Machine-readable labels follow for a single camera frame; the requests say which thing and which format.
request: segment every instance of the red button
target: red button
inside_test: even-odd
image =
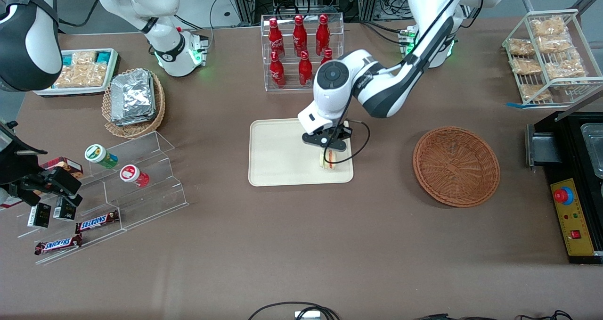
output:
[[[565,189],[557,189],[555,193],[553,193],[553,198],[555,198],[556,202],[562,204],[563,202],[567,201],[569,195],[567,195],[567,191],[565,191]]]

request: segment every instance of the black box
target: black box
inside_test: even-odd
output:
[[[27,226],[48,228],[51,208],[51,206],[45,204],[37,204],[33,206]]]
[[[57,198],[57,206],[54,207],[52,217],[64,221],[75,221],[75,206],[72,206],[65,198],[60,196]]]

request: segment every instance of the red emergency stop button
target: red emergency stop button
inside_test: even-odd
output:
[[[553,198],[560,204],[570,205],[573,202],[573,192],[569,187],[561,187],[553,192]]]

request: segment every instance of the aluminum foil package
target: aluminum foil package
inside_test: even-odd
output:
[[[117,75],[111,81],[111,122],[130,125],[155,118],[153,76],[146,69]]]

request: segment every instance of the yellow control panel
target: yellow control panel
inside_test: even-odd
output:
[[[573,179],[552,184],[551,192],[555,200],[559,224],[562,226],[567,253],[579,256],[594,255],[593,243],[590,241]]]

